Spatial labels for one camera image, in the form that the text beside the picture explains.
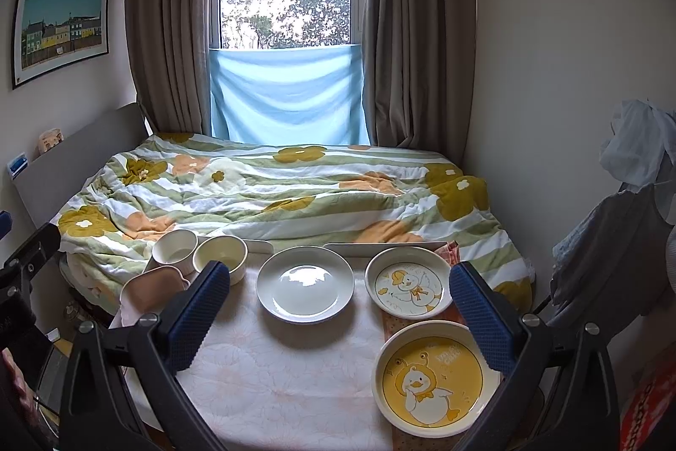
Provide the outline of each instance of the headboard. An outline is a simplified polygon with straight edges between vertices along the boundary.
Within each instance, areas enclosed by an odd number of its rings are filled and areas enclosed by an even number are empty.
[[[128,104],[104,113],[29,164],[14,185],[35,226],[50,221],[113,155],[133,150],[147,137],[141,108]]]

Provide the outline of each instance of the pink dish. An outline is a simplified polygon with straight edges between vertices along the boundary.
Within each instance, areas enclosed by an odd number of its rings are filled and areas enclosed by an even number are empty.
[[[120,293],[123,326],[134,325],[147,312],[159,314],[171,297],[188,285],[177,268],[166,265],[131,278]]]

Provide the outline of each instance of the brown curtain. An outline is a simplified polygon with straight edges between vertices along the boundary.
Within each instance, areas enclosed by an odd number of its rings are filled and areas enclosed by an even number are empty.
[[[476,0],[366,0],[364,110],[372,144],[461,162],[475,35]]]
[[[209,0],[124,0],[129,62],[153,131],[211,134]]]

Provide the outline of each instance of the picture frame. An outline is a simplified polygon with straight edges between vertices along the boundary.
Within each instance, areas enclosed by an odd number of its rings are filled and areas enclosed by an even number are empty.
[[[108,54],[108,0],[16,0],[12,89]]]

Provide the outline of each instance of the light blue cloth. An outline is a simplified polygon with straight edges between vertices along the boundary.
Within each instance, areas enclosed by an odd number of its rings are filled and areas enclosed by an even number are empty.
[[[665,153],[676,167],[673,113],[650,102],[623,101],[613,114],[611,128],[614,136],[603,144],[599,162],[614,178],[634,186],[634,191],[657,180]]]
[[[210,51],[212,130],[248,144],[367,145],[360,45]]]

